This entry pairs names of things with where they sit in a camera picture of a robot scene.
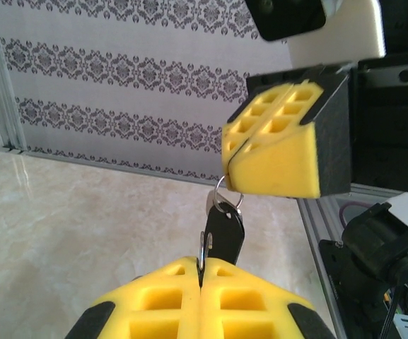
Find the key with black head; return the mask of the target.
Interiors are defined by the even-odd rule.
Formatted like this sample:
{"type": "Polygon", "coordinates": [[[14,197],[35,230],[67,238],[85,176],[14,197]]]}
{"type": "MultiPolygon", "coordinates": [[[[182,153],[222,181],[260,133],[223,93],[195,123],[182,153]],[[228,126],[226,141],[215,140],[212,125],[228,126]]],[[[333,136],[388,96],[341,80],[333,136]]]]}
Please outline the key with black head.
{"type": "Polygon", "coordinates": [[[205,237],[208,233],[212,236],[212,248],[208,257],[235,265],[245,239],[240,209],[221,194],[217,194],[217,202],[214,203],[214,191],[211,190],[207,195],[206,214],[205,237]]]}

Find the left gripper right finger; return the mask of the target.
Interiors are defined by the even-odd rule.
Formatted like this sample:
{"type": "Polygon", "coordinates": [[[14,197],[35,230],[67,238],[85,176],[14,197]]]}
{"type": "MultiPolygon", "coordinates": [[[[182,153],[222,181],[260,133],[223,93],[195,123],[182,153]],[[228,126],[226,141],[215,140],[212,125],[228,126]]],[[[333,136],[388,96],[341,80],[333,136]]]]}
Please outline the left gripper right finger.
{"type": "Polygon", "coordinates": [[[202,339],[336,338],[308,300],[221,259],[208,259],[202,339]]]}

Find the right black mount plate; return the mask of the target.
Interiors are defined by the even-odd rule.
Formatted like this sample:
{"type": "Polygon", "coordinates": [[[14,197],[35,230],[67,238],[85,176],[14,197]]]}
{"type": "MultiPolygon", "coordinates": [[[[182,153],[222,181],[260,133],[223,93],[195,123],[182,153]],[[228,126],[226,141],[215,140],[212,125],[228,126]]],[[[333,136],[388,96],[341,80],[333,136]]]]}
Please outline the right black mount plate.
{"type": "Polygon", "coordinates": [[[325,291],[328,309],[337,339],[349,339],[345,329],[345,314],[342,308],[343,297],[339,291],[340,273],[344,263],[342,245],[323,239],[318,244],[322,264],[321,281],[325,291]]]}

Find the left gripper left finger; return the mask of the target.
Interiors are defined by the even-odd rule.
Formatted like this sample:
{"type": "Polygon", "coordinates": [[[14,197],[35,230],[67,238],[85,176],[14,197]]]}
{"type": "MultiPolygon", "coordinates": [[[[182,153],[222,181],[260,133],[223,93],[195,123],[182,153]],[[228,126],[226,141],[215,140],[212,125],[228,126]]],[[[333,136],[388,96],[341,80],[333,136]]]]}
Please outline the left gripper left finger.
{"type": "Polygon", "coordinates": [[[198,339],[197,259],[183,257],[97,298],[65,339],[198,339]]]}

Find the long aluminium base rail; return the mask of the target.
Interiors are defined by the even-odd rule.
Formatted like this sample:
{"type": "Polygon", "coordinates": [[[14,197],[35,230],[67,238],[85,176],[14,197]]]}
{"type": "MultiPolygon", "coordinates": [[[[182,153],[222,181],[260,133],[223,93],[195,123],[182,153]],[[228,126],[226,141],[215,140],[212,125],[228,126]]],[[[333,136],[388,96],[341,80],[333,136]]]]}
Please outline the long aluminium base rail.
{"type": "Polygon", "coordinates": [[[324,295],[325,291],[321,281],[322,260],[318,244],[323,239],[334,242],[342,240],[344,228],[339,218],[339,209],[347,203],[350,204],[343,213],[344,221],[347,222],[362,213],[364,205],[382,203],[394,194],[396,194],[395,191],[354,184],[347,194],[326,196],[319,199],[299,198],[297,200],[324,295]]]}

